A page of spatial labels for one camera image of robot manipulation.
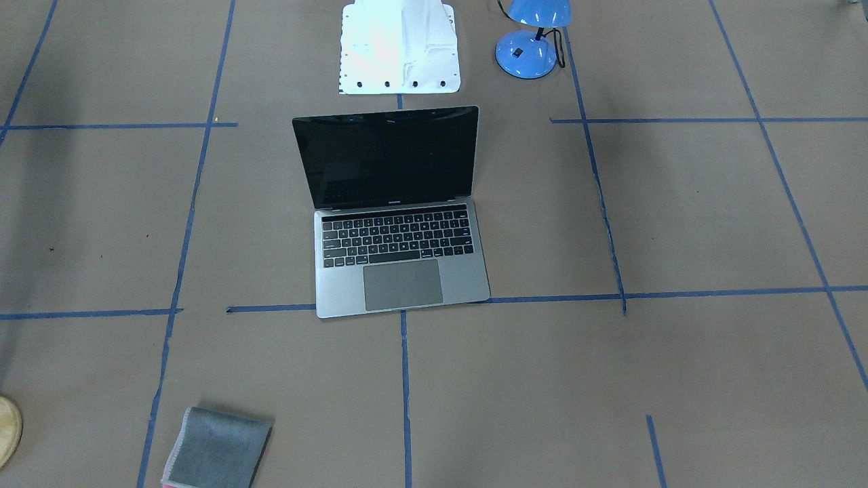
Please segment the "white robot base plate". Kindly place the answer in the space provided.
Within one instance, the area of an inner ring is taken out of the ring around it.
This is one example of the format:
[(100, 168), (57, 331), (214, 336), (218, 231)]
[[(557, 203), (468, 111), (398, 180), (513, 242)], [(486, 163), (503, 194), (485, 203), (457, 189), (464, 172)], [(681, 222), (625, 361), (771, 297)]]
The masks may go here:
[(461, 86), (455, 13), (441, 1), (354, 1), (341, 15), (338, 92), (451, 94)]

